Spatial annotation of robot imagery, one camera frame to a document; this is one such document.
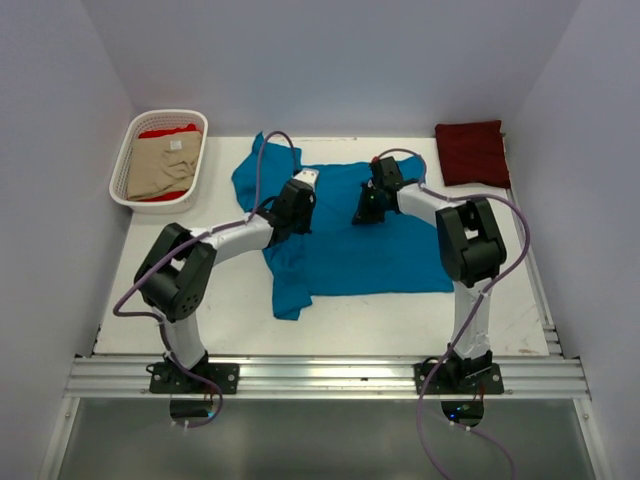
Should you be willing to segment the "blue t shirt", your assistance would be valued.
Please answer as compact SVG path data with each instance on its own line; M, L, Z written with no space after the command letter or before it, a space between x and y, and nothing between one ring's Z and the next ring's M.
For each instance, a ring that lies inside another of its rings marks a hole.
M355 225L366 163L317 164L311 232L264 250L273 275L272 310L298 319L315 296L450 293L436 229L415 217L389 213L376 225Z

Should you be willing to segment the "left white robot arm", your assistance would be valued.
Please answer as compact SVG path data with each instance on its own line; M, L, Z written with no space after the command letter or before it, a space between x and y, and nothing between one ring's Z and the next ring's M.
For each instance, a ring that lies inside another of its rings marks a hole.
M264 250L291 235L309 234L319 173L303 169L280 194L262 202L243 219L208 229L164 227L134 276L134 290L159 321L163 360L147 366L153 394L234 394L240 378L236 363L212 363L204 347L196 312L212 270L247 252Z

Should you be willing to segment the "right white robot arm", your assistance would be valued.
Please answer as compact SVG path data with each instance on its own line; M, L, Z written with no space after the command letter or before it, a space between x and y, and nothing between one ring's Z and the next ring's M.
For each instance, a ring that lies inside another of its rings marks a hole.
M427 393L469 393L491 378L490 292L507 257L489 201L482 196L447 200L428 194L416 179L403 177L398 162L376 157L371 178L361 185L354 225L382 223L388 212L409 215L436 228L439 256L454 286L454 327L443 361L415 365L419 389Z

